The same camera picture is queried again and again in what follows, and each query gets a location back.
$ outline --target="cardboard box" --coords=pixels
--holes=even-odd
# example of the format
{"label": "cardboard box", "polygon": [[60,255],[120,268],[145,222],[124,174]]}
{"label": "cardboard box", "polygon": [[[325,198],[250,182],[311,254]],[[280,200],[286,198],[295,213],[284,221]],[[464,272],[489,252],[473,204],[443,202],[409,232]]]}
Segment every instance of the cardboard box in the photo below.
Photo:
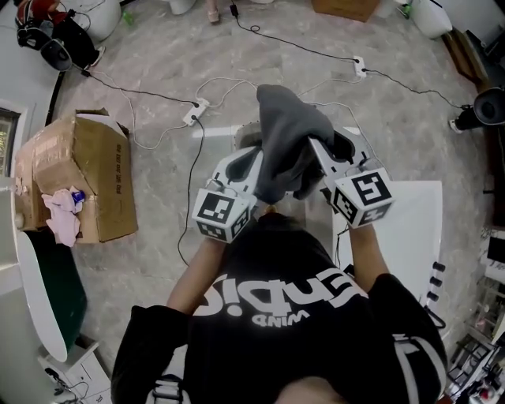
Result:
{"label": "cardboard box", "polygon": [[316,13],[366,22],[379,3],[380,0],[312,0],[312,7]]}
{"label": "cardboard box", "polygon": [[37,230],[47,226],[46,220],[51,218],[51,212],[46,208],[41,197],[39,186],[32,175],[33,139],[29,140],[16,154],[14,176],[16,178],[16,194],[14,204],[16,213],[23,215],[23,226],[20,230]]}
{"label": "cardboard box", "polygon": [[97,243],[137,230],[129,142],[106,125],[81,118],[106,111],[78,111],[58,119],[34,137],[33,176],[42,193],[54,194],[72,185],[84,191],[78,243]]}

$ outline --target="blue object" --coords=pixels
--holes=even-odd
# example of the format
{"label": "blue object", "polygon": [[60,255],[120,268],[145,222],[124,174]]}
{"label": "blue object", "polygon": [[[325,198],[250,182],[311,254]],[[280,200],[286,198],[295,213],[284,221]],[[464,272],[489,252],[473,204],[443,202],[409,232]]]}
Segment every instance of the blue object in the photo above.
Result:
{"label": "blue object", "polygon": [[76,193],[72,193],[73,202],[78,204],[82,202],[86,196],[84,195],[84,191],[77,191]]}

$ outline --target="black t-shirt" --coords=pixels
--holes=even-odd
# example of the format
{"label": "black t-shirt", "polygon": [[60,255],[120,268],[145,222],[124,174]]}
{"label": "black t-shirt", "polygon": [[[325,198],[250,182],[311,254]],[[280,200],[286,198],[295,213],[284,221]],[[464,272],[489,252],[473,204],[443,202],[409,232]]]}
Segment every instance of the black t-shirt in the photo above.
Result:
{"label": "black t-shirt", "polygon": [[[192,404],[273,403],[306,376],[326,379],[350,404],[415,395],[433,403],[445,387],[443,344],[413,295],[392,275],[367,295],[283,217],[260,220],[228,248],[205,297],[193,317],[133,307],[114,366],[115,404],[143,404],[186,343],[182,385]],[[409,342],[395,344],[394,335]]]}

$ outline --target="white cabinet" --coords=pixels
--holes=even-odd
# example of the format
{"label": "white cabinet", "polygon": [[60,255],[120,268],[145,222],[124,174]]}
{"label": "white cabinet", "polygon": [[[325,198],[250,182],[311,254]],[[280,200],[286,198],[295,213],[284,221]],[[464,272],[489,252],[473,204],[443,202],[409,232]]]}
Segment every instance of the white cabinet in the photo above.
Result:
{"label": "white cabinet", "polygon": [[14,240],[13,178],[0,177],[0,296],[22,287]]}
{"label": "white cabinet", "polygon": [[65,382],[71,391],[83,399],[86,404],[111,404],[110,380],[96,359],[98,343],[92,343],[87,349],[74,345],[65,362],[56,361],[51,355],[39,357],[42,367],[51,368]]}

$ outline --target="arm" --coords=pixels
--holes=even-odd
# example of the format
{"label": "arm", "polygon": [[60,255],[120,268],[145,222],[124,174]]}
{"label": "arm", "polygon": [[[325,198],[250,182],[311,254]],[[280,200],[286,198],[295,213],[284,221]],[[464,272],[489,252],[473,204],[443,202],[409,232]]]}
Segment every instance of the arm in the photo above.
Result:
{"label": "arm", "polygon": [[[435,402],[445,387],[447,371],[447,355],[435,324],[417,299],[389,274],[373,227],[350,229],[350,239],[355,280],[368,293],[378,326],[385,335],[406,335],[417,344],[423,342],[410,352],[408,362],[419,402]],[[392,339],[384,340],[384,344],[391,343]]]}
{"label": "arm", "polygon": [[349,228],[356,283],[368,293],[379,275],[388,274],[372,225]]}
{"label": "arm", "polygon": [[189,316],[195,312],[215,281],[225,247],[226,244],[221,241],[205,238],[172,290],[167,307]]}
{"label": "arm", "polygon": [[111,390],[114,404],[144,404],[174,350],[187,343],[189,318],[217,276],[225,244],[206,238],[166,306],[134,306],[119,347]]}

